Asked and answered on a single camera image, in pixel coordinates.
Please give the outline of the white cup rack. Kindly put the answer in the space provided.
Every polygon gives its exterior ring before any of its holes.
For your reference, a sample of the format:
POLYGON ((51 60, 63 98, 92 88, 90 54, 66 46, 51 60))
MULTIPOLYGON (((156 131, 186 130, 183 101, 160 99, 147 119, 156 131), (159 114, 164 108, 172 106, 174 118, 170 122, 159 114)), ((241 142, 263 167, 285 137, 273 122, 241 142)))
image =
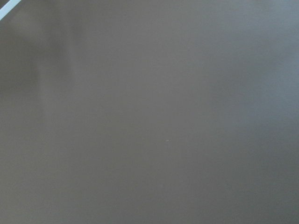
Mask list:
POLYGON ((21 0, 1 0, 0 1, 0 20, 3 20, 21 0))

